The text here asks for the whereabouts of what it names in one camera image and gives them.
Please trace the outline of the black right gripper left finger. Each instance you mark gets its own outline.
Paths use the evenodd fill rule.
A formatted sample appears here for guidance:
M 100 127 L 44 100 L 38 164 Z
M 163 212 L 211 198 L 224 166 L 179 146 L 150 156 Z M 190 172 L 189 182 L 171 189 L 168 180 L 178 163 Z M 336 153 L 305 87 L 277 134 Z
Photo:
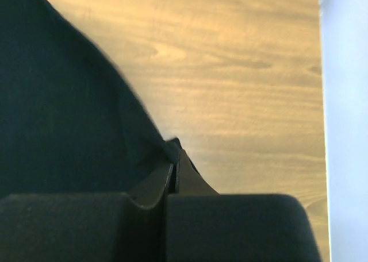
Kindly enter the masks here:
M 129 192 L 21 194 L 1 200 L 2 261 L 163 261 L 173 165 Z

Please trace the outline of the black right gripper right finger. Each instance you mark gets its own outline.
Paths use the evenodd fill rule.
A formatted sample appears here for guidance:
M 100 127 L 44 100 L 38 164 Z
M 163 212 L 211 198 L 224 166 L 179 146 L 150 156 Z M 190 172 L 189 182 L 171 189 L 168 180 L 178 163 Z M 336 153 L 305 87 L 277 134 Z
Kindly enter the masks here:
M 219 194 L 185 151 L 167 197 L 167 261 L 320 261 L 308 216 L 283 194 Z

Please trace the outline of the black t-shirt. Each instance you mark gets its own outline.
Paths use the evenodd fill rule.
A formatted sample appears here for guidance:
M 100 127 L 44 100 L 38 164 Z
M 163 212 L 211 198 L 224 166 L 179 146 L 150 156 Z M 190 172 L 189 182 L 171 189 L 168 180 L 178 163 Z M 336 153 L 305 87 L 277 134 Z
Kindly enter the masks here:
M 47 0 L 1 0 L 2 197 L 127 191 L 180 150 Z

